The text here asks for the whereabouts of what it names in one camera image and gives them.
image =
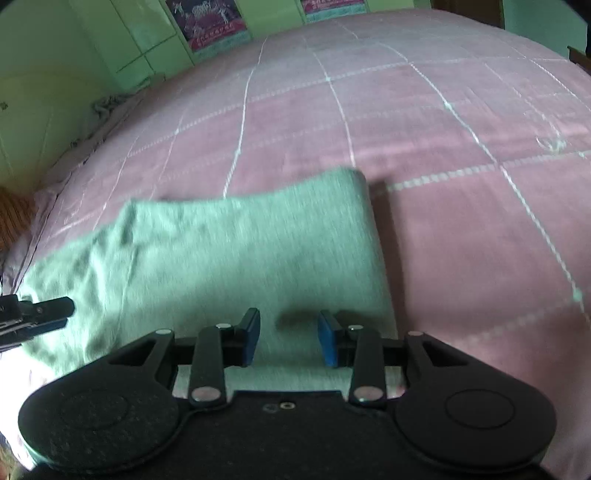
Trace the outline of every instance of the green wall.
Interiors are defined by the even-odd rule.
[[[2,10],[0,185],[34,189],[88,132],[92,101],[114,88],[67,0],[15,0]]]
[[[587,25],[563,0],[504,0],[505,29],[568,57],[568,45],[582,51]]]

